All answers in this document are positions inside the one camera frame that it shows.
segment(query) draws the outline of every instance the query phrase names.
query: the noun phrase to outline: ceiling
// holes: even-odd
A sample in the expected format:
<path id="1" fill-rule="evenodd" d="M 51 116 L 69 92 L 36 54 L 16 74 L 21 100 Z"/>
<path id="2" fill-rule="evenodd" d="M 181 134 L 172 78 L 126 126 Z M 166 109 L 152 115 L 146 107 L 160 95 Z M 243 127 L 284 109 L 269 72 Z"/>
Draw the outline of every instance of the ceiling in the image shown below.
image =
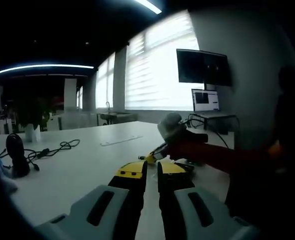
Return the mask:
<path id="1" fill-rule="evenodd" d="M 146 27 L 183 9 L 208 7 L 197 0 L 149 0 L 157 15 L 134 0 L 0 0 L 0 70 L 30 64 L 97 68 Z M 294 36 L 288 5 L 265 4 Z"/>

